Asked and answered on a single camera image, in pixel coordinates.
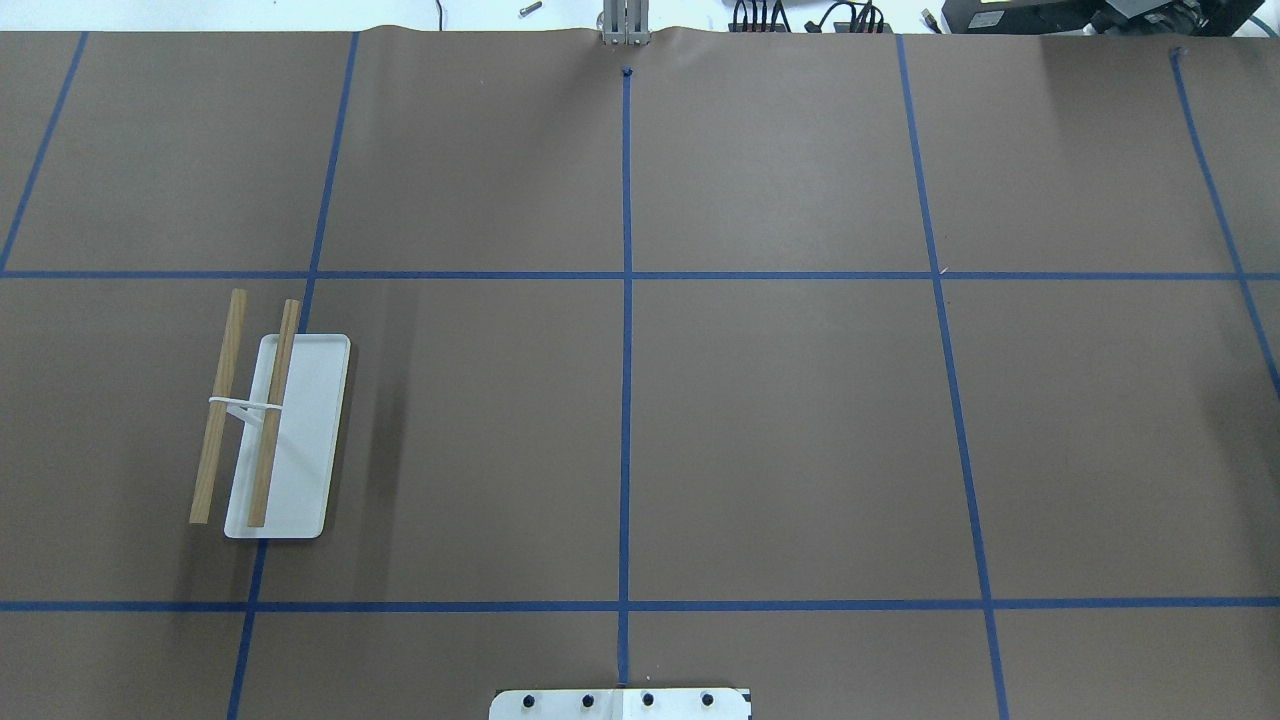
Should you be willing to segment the wooden towel rack white base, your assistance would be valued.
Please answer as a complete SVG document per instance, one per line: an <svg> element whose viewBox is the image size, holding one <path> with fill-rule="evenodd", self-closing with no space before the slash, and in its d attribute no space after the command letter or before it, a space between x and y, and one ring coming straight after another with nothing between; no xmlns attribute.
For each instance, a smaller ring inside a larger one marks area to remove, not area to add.
<svg viewBox="0 0 1280 720"><path fill-rule="evenodd" d="M314 541L326 525L352 342L303 333L288 299L280 329L259 341L250 395L234 398L248 293L230 292L200 447L188 523L211 519L230 419L242 425L223 534L241 541Z"/></svg>

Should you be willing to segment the aluminium frame post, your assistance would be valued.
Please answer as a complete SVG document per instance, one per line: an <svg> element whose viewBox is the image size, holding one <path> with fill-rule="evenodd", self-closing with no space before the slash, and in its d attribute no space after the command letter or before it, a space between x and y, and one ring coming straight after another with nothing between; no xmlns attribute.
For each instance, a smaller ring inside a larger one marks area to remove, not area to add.
<svg viewBox="0 0 1280 720"><path fill-rule="evenodd" d="M605 46L644 46L652 41L648 0L605 0L599 15Z"/></svg>

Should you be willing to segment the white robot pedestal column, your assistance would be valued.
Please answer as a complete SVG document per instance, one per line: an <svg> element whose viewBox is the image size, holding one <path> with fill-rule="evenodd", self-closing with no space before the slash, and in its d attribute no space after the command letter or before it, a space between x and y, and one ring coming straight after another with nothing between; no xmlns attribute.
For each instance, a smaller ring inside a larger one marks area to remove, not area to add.
<svg viewBox="0 0 1280 720"><path fill-rule="evenodd" d="M749 691L728 687L512 689L489 719L751 719Z"/></svg>

